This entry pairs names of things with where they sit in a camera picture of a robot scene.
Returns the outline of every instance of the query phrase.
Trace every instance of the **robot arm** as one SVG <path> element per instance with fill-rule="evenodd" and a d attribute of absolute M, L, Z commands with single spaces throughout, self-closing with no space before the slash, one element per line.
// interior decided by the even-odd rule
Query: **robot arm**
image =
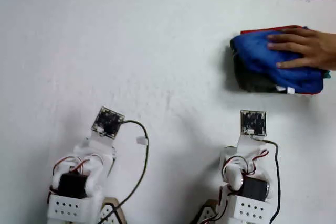
<path fill-rule="evenodd" d="M 199 220 L 198 224 L 269 224 L 279 212 L 278 145 L 253 135 L 255 129 L 251 129 L 253 128 L 251 126 L 262 125 L 260 122 L 256 123 L 254 115 L 264 112 L 251 112 L 252 116 L 247 111 L 242 111 L 242 113 L 253 119 L 254 125 L 244 125 L 245 134 L 240 136 L 237 147 L 230 146 L 221 151 L 219 170 L 224 184 L 220 186 L 218 205 L 212 216 Z M 269 154 L 268 144 L 276 147 L 277 186 L 267 172 L 266 163 L 263 163 Z M 272 191 L 276 190 L 276 187 L 278 187 L 278 206 L 274 213 L 271 199 L 274 195 Z"/>
<path fill-rule="evenodd" d="M 138 139 L 139 144 L 146 145 L 144 169 L 128 197 L 113 205 L 108 213 L 104 211 L 99 218 L 107 177 L 116 160 L 113 140 L 119 127 L 125 123 L 135 123 L 144 130 L 145 137 Z M 48 224 L 123 223 L 117 216 L 118 211 L 133 195 L 146 170 L 149 152 L 146 129 L 137 121 L 124 121 L 123 115 L 104 107 L 91 129 L 92 136 L 76 145 L 70 154 L 57 161 L 53 167 L 48 196 Z"/>

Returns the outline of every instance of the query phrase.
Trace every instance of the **white table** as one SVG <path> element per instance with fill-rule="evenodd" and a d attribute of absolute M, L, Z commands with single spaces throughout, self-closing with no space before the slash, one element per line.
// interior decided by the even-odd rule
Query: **white table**
<path fill-rule="evenodd" d="M 123 206 L 130 224 L 188 223 L 220 185 L 220 148 L 240 109 L 267 111 L 280 145 L 274 223 L 333 223 L 336 78 L 314 97 L 238 91 L 229 40 L 289 24 L 336 32 L 336 0 L 0 0 L 0 218 L 44 223 L 54 161 L 105 105 L 143 122 L 148 171 Z M 138 180 L 142 132 L 121 128 L 108 195 Z"/>

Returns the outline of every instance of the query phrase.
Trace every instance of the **finger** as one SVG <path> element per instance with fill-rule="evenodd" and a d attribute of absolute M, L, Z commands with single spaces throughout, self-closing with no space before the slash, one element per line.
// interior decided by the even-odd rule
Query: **finger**
<path fill-rule="evenodd" d="M 295 34 L 271 34 L 267 36 L 272 42 L 294 42 L 301 45 L 307 45 L 309 39 Z"/>
<path fill-rule="evenodd" d="M 309 52 L 309 47 L 292 42 L 268 43 L 267 47 L 271 50 L 290 51 L 290 52 L 297 52 L 299 54 L 306 54 Z"/>
<path fill-rule="evenodd" d="M 316 31 L 306 28 L 287 28 L 282 30 L 286 34 L 295 34 L 302 37 L 313 37 L 316 35 Z"/>
<path fill-rule="evenodd" d="M 300 58 L 296 60 L 277 63 L 278 68 L 299 68 L 299 67 L 307 67 L 310 65 L 311 65 L 311 60 L 308 58 Z"/>

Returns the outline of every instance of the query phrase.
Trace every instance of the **folded cloth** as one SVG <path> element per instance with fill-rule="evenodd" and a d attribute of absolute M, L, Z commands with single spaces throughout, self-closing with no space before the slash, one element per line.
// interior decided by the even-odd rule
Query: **folded cloth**
<path fill-rule="evenodd" d="M 294 88 L 296 93 L 320 93 L 323 89 L 324 70 L 311 67 L 292 69 L 277 67 L 278 62 L 302 57 L 301 54 L 294 52 L 275 51 L 267 48 L 267 36 L 281 33 L 279 30 L 242 32 L 230 42 L 235 51 L 234 57 L 239 57 L 247 70 L 266 76 L 278 86 Z"/>

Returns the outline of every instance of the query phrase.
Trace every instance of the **hand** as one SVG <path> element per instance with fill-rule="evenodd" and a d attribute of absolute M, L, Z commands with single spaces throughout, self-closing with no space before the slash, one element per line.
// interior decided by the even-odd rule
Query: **hand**
<path fill-rule="evenodd" d="M 277 63 L 278 68 L 316 67 L 336 70 L 336 34 L 326 34 L 304 28 L 288 28 L 284 34 L 269 35 L 271 50 L 291 51 L 303 58 Z"/>

